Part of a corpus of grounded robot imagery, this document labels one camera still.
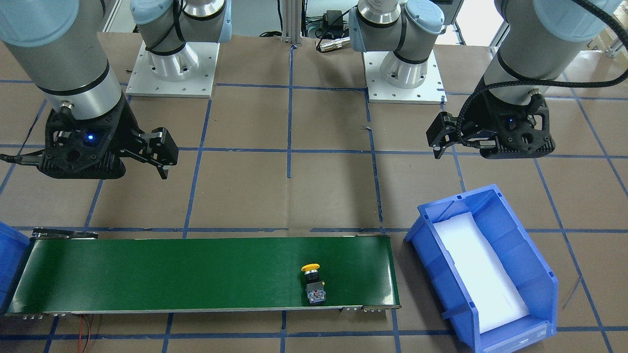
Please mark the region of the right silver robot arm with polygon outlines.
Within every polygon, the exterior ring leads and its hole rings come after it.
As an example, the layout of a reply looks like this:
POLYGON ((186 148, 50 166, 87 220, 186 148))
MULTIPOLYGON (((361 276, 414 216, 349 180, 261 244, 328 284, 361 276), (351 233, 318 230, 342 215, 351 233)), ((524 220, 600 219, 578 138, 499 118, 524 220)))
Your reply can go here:
POLYGON ((3 0, 1 40, 52 105, 44 149, 1 159, 58 179, 117 179, 123 158, 162 179, 179 148, 165 127, 143 131, 127 94, 208 98, 220 43, 232 36, 229 0, 133 0, 143 37, 126 92, 97 38, 103 0, 3 0))

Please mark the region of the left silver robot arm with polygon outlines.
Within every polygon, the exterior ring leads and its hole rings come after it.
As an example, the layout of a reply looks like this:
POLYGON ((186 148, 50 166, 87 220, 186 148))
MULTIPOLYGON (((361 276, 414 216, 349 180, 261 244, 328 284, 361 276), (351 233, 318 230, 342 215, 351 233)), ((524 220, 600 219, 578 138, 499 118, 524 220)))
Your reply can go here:
MULTIPOLYGON (((603 82, 559 82, 576 54, 605 27, 622 43, 624 27, 612 17, 619 0, 497 0, 510 29, 458 116, 441 112, 427 130, 435 158, 455 144, 480 150, 486 159, 541 158, 555 150, 544 97, 548 87, 603 88, 603 82)), ((403 89, 426 74, 444 12, 430 0, 360 0, 348 12, 355 51, 384 51, 381 73, 403 89)))

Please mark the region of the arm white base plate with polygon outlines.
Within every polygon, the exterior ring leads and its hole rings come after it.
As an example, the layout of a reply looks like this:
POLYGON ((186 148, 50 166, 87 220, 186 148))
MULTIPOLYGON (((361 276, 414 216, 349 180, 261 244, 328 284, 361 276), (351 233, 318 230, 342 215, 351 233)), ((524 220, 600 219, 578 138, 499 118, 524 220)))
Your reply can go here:
POLYGON ((363 53, 368 101, 440 104, 447 101, 435 54, 425 62, 402 62, 393 52, 363 53))
POLYGON ((219 49, 219 43, 188 42, 179 53, 159 56, 141 45, 126 94, 210 99, 219 49))

